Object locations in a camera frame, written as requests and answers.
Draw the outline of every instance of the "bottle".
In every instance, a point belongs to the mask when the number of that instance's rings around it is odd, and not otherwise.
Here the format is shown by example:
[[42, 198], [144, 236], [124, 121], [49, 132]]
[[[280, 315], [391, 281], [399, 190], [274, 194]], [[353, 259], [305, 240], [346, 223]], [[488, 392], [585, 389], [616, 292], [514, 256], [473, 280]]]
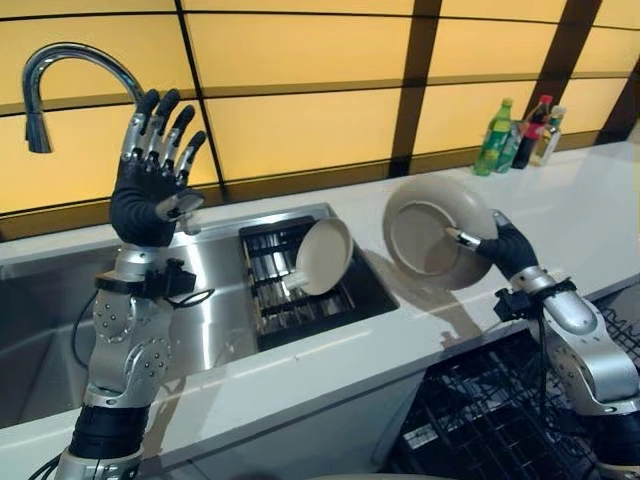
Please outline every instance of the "bottle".
[[566, 113], [566, 107], [561, 107], [560, 105], [556, 105], [551, 109], [549, 123], [544, 127], [542, 136], [536, 145], [535, 153], [531, 156], [531, 163], [533, 165], [543, 166], [549, 161], [549, 157], [551, 157], [551, 154], [556, 149], [556, 145], [558, 145], [558, 141], [562, 136], [560, 122], [562, 122]]
[[518, 152], [513, 159], [511, 168], [523, 169], [529, 163], [529, 157], [533, 151], [533, 147], [536, 144], [544, 126], [549, 119], [549, 113], [551, 109], [551, 95], [541, 95], [540, 103], [534, 108], [525, 119], [526, 129], [522, 135], [522, 141], [518, 147]]
[[507, 141], [504, 143], [504, 147], [502, 147], [498, 162], [496, 163], [496, 172], [498, 173], [507, 173], [511, 168], [511, 163], [518, 152], [518, 147], [522, 140], [522, 132], [520, 132], [521, 123], [522, 122], [511, 122]]
[[475, 175], [486, 176], [495, 170], [498, 157], [509, 135], [512, 103], [513, 100], [510, 98], [502, 99], [500, 110], [489, 122], [480, 154], [472, 169]]

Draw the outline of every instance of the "white cabinet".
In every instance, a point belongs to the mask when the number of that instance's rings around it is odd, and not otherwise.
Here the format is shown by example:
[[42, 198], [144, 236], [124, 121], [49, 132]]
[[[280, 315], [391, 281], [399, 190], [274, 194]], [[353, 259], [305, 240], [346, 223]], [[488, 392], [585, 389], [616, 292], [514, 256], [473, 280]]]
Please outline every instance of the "white cabinet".
[[302, 480], [337, 473], [375, 472], [400, 431], [422, 375], [419, 372], [345, 399], [239, 444], [192, 459], [192, 464], [167, 472], [166, 477], [152, 478]]

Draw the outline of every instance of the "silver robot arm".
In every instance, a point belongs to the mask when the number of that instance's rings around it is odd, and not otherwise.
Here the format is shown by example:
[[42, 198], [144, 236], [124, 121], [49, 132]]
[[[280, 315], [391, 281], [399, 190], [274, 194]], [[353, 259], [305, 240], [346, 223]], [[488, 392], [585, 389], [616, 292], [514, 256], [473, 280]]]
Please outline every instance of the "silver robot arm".
[[[640, 478], [640, 379], [635, 365], [609, 337], [600, 311], [576, 293], [572, 282], [556, 282], [540, 268], [531, 244], [509, 219], [499, 211], [494, 218], [496, 240], [454, 228], [447, 232], [492, 260], [511, 283], [511, 292], [496, 294], [496, 313], [502, 320], [529, 318], [532, 336], [545, 343], [549, 362], [585, 421], [601, 476]], [[540, 315], [544, 336], [533, 318]]]
[[125, 135], [110, 209], [111, 224], [125, 243], [114, 269], [96, 276], [96, 345], [56, 480], [130, 480], [138, 472], [149, 407], [171, 362], [173, 307], [166, 299], [195, 286], [195, 275], [183, 271], [180, 260], [164, 260], [176, 222], [203, 202], [186, 184], [204, 132], [176, 158], [193, 107], [183, 109], [164, 135], [179, 99], [177, 90], [162, 101], [150, 90]]

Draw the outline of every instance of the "backsplash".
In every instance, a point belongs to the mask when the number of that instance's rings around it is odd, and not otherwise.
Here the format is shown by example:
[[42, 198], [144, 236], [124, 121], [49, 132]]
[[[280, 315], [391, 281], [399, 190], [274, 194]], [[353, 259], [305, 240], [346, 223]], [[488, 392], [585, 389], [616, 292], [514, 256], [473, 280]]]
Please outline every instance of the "backsplash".
[[0, 239], [108, 221], [133, 108], [101, 67], [57, 62], [41, 83], [54, 151], [28, 152], [22, 69], [49, 43], [179, 88], [187, 138], [214, 139], [191, 175], [213, 205], [471, 164], [505, 96], [514, 118], [540, 93], [566, 106], [560, 148], [624, 138], [639, 29], [637, 0], [3, 2]]

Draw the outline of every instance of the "red bottle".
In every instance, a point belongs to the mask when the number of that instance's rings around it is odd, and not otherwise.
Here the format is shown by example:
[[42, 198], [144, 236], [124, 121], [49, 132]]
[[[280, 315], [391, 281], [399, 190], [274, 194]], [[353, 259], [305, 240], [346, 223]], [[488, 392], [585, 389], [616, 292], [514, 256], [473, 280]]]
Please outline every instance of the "red bottle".
[[544, 132], [544, 126], [549, 120], [551, 114], [551, 101], [553, 97], [551, 95], [541, 95], [538, 106], [534, 108], [529, 115], [525, 118], [526, 130], [522, 135], [522, 142], [518, 147], [518, 152], [513, 158], [511, 168], [523, 169], [529, 163], [529, 157], [536, 141]]

